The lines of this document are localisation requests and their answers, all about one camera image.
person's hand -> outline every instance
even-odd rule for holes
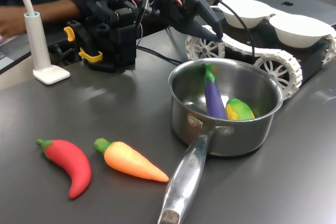
[[[26,31],[24,7],[0,6],[0,37],[4,39]]]

person's arm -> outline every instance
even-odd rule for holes
[[[81,16],[79,8],[71,0],[34,5],[34,10],[41,14],[44,23],[66,22]],[[25,7],[0,6],[0,37],[6,39],[24,33],[26,31],[25,13]]]
[[[67,22],[80,17],[80,10],[71,0],[35,5],[34,10],[41,14],[42,22]]]

red chili pepper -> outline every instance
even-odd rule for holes
[[[75,144],[65,140],[37,140],[47,158],[62,167],[71,177],[69,198],[75,199],[88,187],[91,167],[84,152]]]

yellow clip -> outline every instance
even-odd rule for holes
[[[82,58],[84,58],[84,59],[86,59],[86,60],[88,60],[92,63],[95,63],[95,62],[103,59],[102,52],[100,52],[100,51],[98,51],[98,52],[99,52],[99,54],[97,56],[90,56],[87,53],[85,53],[82,48],[80,48],[80,52],[78,54],[79,54],[80,57],[82,57]]]
[[[68,41],[69,41],[69,42],[72,42],[72,41],[75,40],[75,33],[74,33],[74,31],[73,31],[73,29],[72,29],[71,27],[69,27],[69,26],[65,27],[65,28],[64,28],[64,31],[65,31],[65,32],[67,33],[67,35],[68,35]]]

white bowl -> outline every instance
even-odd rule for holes
[[[263,18],[273,13],[271,7],[255,0],[223,0],[223,2],[238,14],[247,28],[257,26]],[[222,3],[218,3],[218,7],[224,12],[226,21],[231,26],[244,29],[236,16]]]
[[[331,33],[328,24],[307,16],[280,14],[270,18],[269,22],[274,26],[279,40],[295,48],[311,47]]]

